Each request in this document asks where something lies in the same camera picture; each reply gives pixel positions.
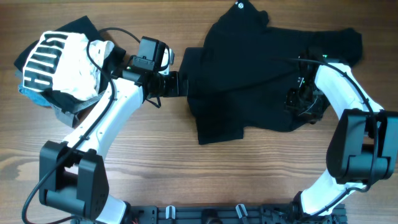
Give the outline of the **black t-shirt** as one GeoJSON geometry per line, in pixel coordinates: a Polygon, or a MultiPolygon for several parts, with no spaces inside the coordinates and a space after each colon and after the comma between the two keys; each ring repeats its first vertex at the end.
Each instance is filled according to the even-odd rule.
{"type": "Polygon", "coordinates": [[[202,47],[186,49],[180,74],[201,145],[241,139],[245,127],[291,132],[307,124],[284,109],[297,84],[294,59],[308,49],[355,66],[363,41],[352,28],[301,31],[271,27],[266,11],[237,1],[208,31],[202,47]]]}

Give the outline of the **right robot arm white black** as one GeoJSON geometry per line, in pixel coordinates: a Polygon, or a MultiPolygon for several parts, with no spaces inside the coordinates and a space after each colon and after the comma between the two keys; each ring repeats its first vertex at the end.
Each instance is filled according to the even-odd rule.
{"type": "Polygon", "coordinates": [[[354,192],[368,192],[389,179],[397,159],[397,113],[386,111],[356,81],[351,67],[318,49],[294,59],[298,86],[287,94],[285,108],[298,119],[316,123],[331,106],[338,125],[326,152],[326,170],[290,203],[291,221],[329,216],[354,192]]]}

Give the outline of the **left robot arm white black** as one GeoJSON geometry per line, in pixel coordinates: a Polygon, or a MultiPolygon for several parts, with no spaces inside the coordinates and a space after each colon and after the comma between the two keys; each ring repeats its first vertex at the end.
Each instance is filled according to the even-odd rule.
{"type": "Polygon", "coordinates": [[[128,223],[130,204],[109,193],[104,160],[129,117],[152,97],[186,96],[188,79],[178,72],[123,71],[111,79],[85,120],[61,143],[47,141],[40,150],[39,201],[92,223],[128,223]]]}

